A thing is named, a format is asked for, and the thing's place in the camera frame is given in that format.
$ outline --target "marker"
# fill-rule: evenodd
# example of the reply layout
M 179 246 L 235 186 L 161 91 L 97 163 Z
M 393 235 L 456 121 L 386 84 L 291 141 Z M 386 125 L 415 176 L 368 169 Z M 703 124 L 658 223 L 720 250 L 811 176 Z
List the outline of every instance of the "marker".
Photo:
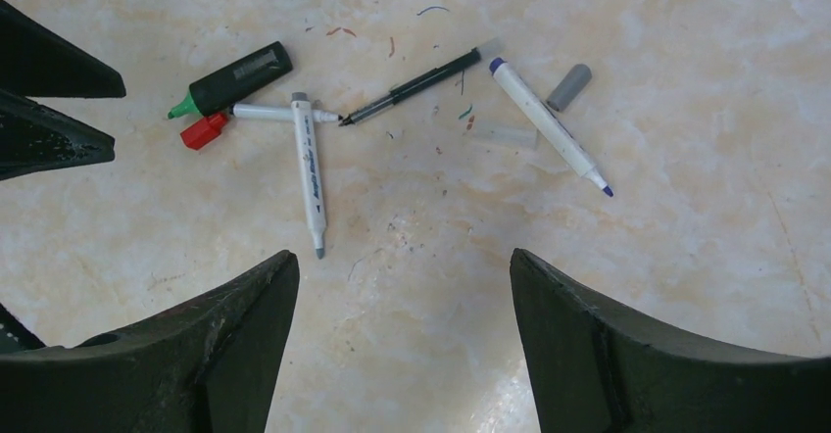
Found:
M 291 108 L 264 107 L 260 105 L 246 105 L 237 103 L 228 109 L 228 112 L 237 118 L 244 120 L 275 120 L 280 122 L 293 122 L 294 112 Z M 312 110 L 312 119 L 315 122 L 339 122 L 343 117 L 336 113 L 323 110 Z
M 607 195 L 614 196 L 609 184 L 600 176 L 592 158 L 577 144 L 571 134 L 525 85 L 525 82 L 502 58 L 493 60 L 490 66 L 494 80 L 505 90 L 514 103 L 537 126 L 537 129 L 557 149 L 577 175 L 588 178 Z
M 279 41 L 209 73 L 187 88 L 168 120 L 190 113 L 209 117 L 291 72 L 291 59 Z
M 323 232 L 326 230 L 326 208 L 323 206 L 323 183 L 320 180 L 318 144 L 315 142 L 315 123 L 309 97 L 298 92 L 291 96 L 294 113 L 294 137 L 297 139 L 297 158 L 300 178 L 303 180 L 303 200 L 306 202 L 306 224 L 312 232 L 318 258 L 324 254 Z
M 473 48 L 469 53 L 445 64 L 440 68 L 436 68 L 422 76 L 414 78 L 404 85 L 391 89 L 389 94 L 386 96 L 356 110 L 350 116 L 343 119 L 340 122 L 340 125 L 346 126 L 349 124 L 358 124 L 359 122 L 373 117 L 394 105 L 398 105 L 399 103 L 441 82 L 442 80 L 476 65 L 483 58 L 496 56 L 501 50 L 502 43 L 499 39 L 492 39 L 481 46 Z

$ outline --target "white marker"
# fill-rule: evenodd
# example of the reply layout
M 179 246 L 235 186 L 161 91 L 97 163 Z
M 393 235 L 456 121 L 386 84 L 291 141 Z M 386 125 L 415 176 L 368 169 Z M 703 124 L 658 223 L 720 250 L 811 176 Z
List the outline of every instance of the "white marker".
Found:
M 557 149 L 563 159 L 581 177 L 592 180 L 609 196 L 614 196 L 609 184 L 597 172 L 597 166 L 586 151 L 577 144 L 571 134 L 562 127 L 562 124 L 543 105 L 543 102 L 534 95 L 534 92 L 525 85 L 519 75 L 511 69 L 502 58 L 496 58 L 491 63 L 491 74 L 514 103 L 537 126 L 537 129 Z
M 318 258 L 323 258 L 323 232 L 326 230 L 326 208 L 323 206 L 323 183 L 320 180 L 318 144 L 315 142 L 315 123 L 309 97 L 298 92 L 291 96 L 294 113 L 294 137 L 297 139 L 297 158 L 303 179 L 303 199 L 306 202 L 306 224 L 315 240 Z
M 229 110 L 233 116 L 245 120 L 275 120 L 281 122 L 294 121 L 294 112 L 291 108 L 263 107 L 260 105 L 244 105 L 237 103 Z M 323 110 L 312 110 L 312 119 L 315 122 L 339 122 L 343 117 L 336 113 Z

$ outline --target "black marker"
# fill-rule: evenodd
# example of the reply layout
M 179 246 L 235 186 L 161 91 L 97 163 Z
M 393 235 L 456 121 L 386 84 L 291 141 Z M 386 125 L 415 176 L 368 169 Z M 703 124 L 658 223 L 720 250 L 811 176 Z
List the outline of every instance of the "black marker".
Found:
M 196 113 L 208 117 L 291 72 L 291 59 L 279 41 L 190 84 L 168 120 Z
M 394 105 L 398 105 L 417 93 L 426 90 L 428 87 L 431 87 L 442 80 L 451 77 L 452 75 L 474 66 L 483 58 L 492 58 L 496 56 L 501 50 L 502 44 L 499 39 L 492 39 L 481 46 L 473 48 L 469 53 L 445 64 L 441 68 L 436 68 L 420 77 L 414 78 L 404 85 L 391 89 L 389 94 L 383 98 L 356 110 L 350 116 L 340 121 L 340 125 L 346 126 L 349 124 L 357 124 L 363 120 L 373 117 Z

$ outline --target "black pen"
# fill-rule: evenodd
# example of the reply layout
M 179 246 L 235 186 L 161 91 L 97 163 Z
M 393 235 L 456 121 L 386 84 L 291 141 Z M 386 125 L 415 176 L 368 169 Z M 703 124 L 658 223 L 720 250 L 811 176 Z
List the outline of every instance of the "black pen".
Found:
M 442 80 L 445 80 L 459 72 L 464 71 L 485 58 L 490 58 L 499 54 L 502 50 L 502 43 L 499 38 L 494 38 L 481 46 L 477 46 L 470 50 L 469 53 L 461 56 L 440 68 L 436 68 L 424 75 L 414 78 L 404 85 L 395 87 L 383 98 L 375 100 L 374 102 L 356 110 L 340 121 L 341 126 L 349 124 L 358 124 L 359 122 L 373 117 L 386 109 L 398 105 L 408 98 L 416 95 L 419 92 L 426 90 Z

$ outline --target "marble surface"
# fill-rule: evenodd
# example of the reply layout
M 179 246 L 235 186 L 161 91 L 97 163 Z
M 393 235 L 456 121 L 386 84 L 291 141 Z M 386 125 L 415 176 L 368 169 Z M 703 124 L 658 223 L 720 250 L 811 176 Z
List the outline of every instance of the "marble surface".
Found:
M 114 163 L 0 183 L 0 298 L 49 344 L 290 249 L 303 279 L 269 431 L 534 431 L 508 277 L 523 247 L 685 329 L 831 353 L 831 0 L 7 1 L 127 89 L 43 100 L 114 135 Z M 449 80 L 318 129 L 318 261 L 290 126 L 237 120 L 195 153 L 178 137 L 194 119 L 164 120 L 190 81 L 277 39 L 296 70 L 254 101 L 305 90 L 348 113 L 493 36 L 541 96 L 593 69 L 562 121 L 613 199 L 547 144 L 470 140 L 471 104 L 528 125 L 480 66 L 464 95 Z

